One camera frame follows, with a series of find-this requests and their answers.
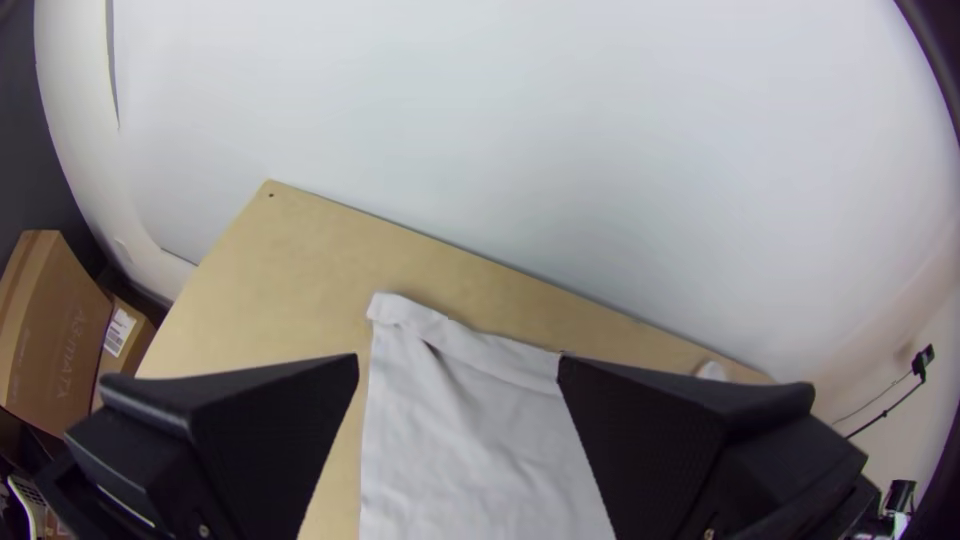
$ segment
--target black cable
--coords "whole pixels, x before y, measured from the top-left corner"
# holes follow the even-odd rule
[[[905,400],[905,399],[907,399],[908,397],[910,397],[910,394],[916,392],[916,391],[917,391],[917,388],[920,388],[921,386],[923,386],[923,383],[924,383],[924,381],[920,381],[919,383],[917,383],[917,385],[914,386],[912,389],[910,389],[910,391],[907,392],[902,398],[898,399],[897,402],[894,403],[892,407],[890,407],[889,409],[883,411],[883,412],[880,413],[876,418],[874,418],[873,420],[871,420],[871,421],[867,422],[866,424],[864,424],[863,426],[861,426],[860,429],[854,431],[854,432],[851,433],[850,435],[847,435],[846,438],[847,438],[847,439],[852,439],[855,435],[859,434],[861,431],[867,429],[868,427],[876,424],[876,423],[879,422],[880,420],[886,418],[886,417],[887,417],[887,413],[889,413],[890,411],[896,409],[896,408],[897,408],[897,405],[903,403],[903,400]]]
[[[884,390],[883,392],[880,392],[880,394],[878,394],[877,397],[875,397],[875,398],[871,399],[870,401],[866,402],[866,403],[863,405],[863,407],[860,407],[859,409],[853,411],[852,413],[844,416],[843,418],[841,418],[841,419],[839,419],[839,420],[835,420],[835,421],[832,422],[830,425],[831,425],[831,426],[835,426],[835,425],[839,424],[840,422],[843,422],[843,421],[846,420],[847,418],[850,418],[850,417],[852,417],[853,415],[857,414],[858,412],[866,409],[866,408],[869,407],[870,405],[873,405],[878,399],[880,399],[880,398],[882,398],[884,395],[886,395],[887,392],[889,392],[890,390],[893,390],[893,387],[894,387],[894,386],[896,386],[896,385],[902,383],[903,381],[905,381],[905,380],[907,379],[907,377],[909,377],[910,375],[913,375],[913,370],[908,371],[906,375],[904,375],[903,377],[900,377],[899,379],[897,379],[896,382],[891,383],[890,386],[888,386],[886,390]]]

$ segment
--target plywood surface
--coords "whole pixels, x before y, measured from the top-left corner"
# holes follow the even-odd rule
[[[760,373],[598,304],[431,238],[267,182],[177,299],[141,377],[213,373],[355,351],[361,384],[301,538],[356,538],[371,295],[393,291],[475,329],[552,350],[691,372],[705,358],[735,380]]]

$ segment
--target white wall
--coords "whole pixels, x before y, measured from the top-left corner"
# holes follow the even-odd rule
[[[80,210],[136,283],[168,300],[176,298],[193,265],[163,253],[134,208],[130,175],[119,154],[104,1],[40,0],[34,31],[50,135]]]
[[[781,380],[956,253],[960,151],[893,2],[404,6],[118,3],[150,235],[199,260],[269,175]]]

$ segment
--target dark wall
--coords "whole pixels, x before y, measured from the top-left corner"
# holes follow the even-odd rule
[[[24,229],[59,229],[91,275],[106,259],[53,148],[37,83],[33,0],[0,0],[0,273]]]

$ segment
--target wooden board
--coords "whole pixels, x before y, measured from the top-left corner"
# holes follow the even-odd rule
[[[361,384],[301,538],[357,537],[360,434],[375,291],[550,350],[690,373],[706,358],[770,379],[552,285],[426,236],[267,182],[190,278],[138,376],[177,377],[356,351]]]

